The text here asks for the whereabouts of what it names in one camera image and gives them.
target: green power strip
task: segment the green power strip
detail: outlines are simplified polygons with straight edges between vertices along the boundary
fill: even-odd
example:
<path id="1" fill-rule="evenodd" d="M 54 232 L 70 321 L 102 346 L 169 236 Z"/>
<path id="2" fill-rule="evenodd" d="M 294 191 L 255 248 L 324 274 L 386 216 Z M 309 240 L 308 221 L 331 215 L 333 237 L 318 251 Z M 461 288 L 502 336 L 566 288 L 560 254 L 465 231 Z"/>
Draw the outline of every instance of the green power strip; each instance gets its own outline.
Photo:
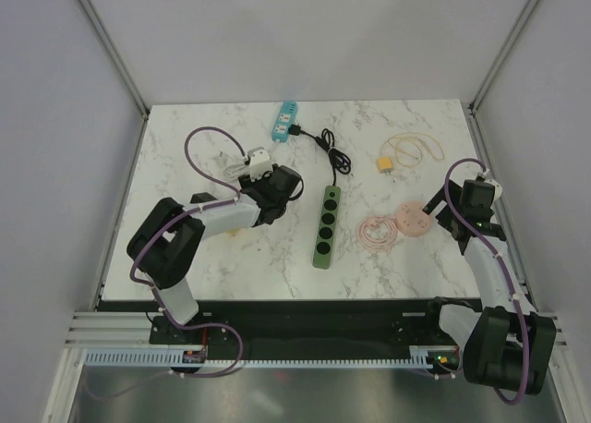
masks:
<path id="1" fill-rule="evenodd" d="M 312 266 L 318 269 L 331 267 L 332 246 L 334 233 L 336 232 L 336 217 L 341 201 L 341 188 L 327 186 L 324 189 L 324 200 L 320 212 L 320 223 L 316 233 L 316 246 L 314 247 L 314 259 Z"/>

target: yellow connector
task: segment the yellow connector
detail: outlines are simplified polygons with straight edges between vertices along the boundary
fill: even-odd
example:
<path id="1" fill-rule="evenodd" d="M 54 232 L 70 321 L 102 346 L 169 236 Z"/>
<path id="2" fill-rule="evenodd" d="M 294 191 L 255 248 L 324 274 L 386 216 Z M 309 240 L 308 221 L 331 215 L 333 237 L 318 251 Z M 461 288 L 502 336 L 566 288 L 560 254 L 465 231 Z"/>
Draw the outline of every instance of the yellow connector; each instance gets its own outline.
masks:
<path id="1" fill-rule="evenodd" d="M 378 171 L 380 174 L 389 173 L 394 169 L 394 164 L 392 163 L 392 158 L 390 157 L 380 157 L 378 159 Z"/>

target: black power cord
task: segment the black power cord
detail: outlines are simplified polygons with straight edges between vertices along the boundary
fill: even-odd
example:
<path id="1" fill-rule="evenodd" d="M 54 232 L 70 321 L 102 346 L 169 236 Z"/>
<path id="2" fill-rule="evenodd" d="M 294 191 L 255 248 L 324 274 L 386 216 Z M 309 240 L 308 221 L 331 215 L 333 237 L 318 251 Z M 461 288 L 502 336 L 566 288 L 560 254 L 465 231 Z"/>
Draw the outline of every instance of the black power cord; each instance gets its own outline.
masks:
<path id="1" fill-rule="evenodd" d="M 299 181 L 301 183 L 301 188 L 299 189 L 299 192 L 296 195 L 294 195 L 293 197 L 290 197 L 288 200 L 295 201 L 295 200 L 299 199 L 302 196 L 302 194 L 304 193 L 304 180 L 299 180 Z"/>
<path id="2" fill-rule="evenodd" d="M 306 135 L 316 141 L 326 153 L 329 154 L 329 161 L 332 167 L 332 185 L 336 186 L 336 173 L 342 175 L 351 174 L 351 159 L 342 151 L 334 147 L 334 134 L 329 129 L 323 129 L 319 137 L 308 134 L 301 126 L 291 125 L 289 127 L 290 135 Z"/>
<path id="3" fill-rule="evenodd" d="M 150 316 L 148 315 L 148 311 L 146 310 L 144 313 L 146 314 L 146 318 L 148 319 L 148 321 L 149 321 L 149 322 L 151 323 L 151 325 L 153 326 L 153 325 L 154 325 L 154 320 L 152 320 L 152 319 L 150 318 Z"/>

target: power strip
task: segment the power strip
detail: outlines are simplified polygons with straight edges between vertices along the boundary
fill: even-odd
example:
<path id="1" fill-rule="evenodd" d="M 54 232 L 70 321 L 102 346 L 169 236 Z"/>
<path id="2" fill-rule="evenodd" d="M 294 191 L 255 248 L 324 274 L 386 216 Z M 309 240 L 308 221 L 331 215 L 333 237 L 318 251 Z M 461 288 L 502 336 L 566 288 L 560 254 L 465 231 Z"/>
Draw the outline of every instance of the power strip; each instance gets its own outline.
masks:
<path id="1" fill-rule="evenodd" d="M 341 188 L 327 186 L 324 189 L 324 200 L 322 201 L 320 223 L 316 233 L 316 246 L 314 247 L 314 257 L 312 259 L 312 266 L 315 268 L 329 269 L 331 267 L 339 201 L 341 201 Z"/>
<path id="2" fill-rule="evenodd" d="M 289 137 L 289 127 L 295 122 L 297 115 L 296 102 L 284 102 L 281 105 L 275 126 L 271 132 L 273 141 L 281 141 L 285 143 Z"/>

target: white marble surface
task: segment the white marble surface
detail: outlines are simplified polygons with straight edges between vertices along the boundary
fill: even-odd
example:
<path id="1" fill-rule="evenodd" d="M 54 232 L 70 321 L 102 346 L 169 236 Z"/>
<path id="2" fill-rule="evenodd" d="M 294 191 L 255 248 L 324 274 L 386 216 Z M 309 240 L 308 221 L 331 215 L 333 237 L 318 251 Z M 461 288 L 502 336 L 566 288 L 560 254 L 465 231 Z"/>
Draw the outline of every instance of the white marble surface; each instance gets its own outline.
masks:
<path id="1" fill-rule="evenodd" d="M 231 192 L 201 178 L 188 165 L 183 144 L 195 127 L 227 129 L 249 150 L 271 146 L 271 126 L 279 103 L 154 106 L 119 226 L 104 300 L 151 299 L 150 291 L 128 277 L 131 259 L 126 245 L 154 204 L 171 196 L 188 203 L 196 192 L 219 199 Z M 420 238 L 398 235 L 388 253 L 372 254 L 356 240 L 356 227 L 368 215 L 395 212 L 407 200 L 429 200 L 441 187 L 448 167 L 476 156 L 460 102 L 388 101 L 300 103 L 297 122 L 310 133 L 325 127 L 337 147 L 353 161 L 349 176 L 338 175 L 343 189 L 335 250 L 329 270 L 311 265 L 324 187 L 332 181 L 326 153 L 313 140 L 291 137 L 273 153 L 278 164 L 297 170 L 306 183 L 301 199 L 289 204 L 284 217 L 268 226 L 222 234 L 202 242 L 188 274 L 195 298 L 321 299 L 478 296 L 476 281 L 457 244 L 434 224 Z M 446 159 L 426 155 L 412 169 L 392 175 L 376 169 L 379 147 L 397 133 L 418 131 L 438 139 Z M 225 137 L 198 134 L 191 143 L 197 163 L 214 175 L 238 156 Z M 473 177 L 469 164 L 456 171 L 461 182 Z"/>

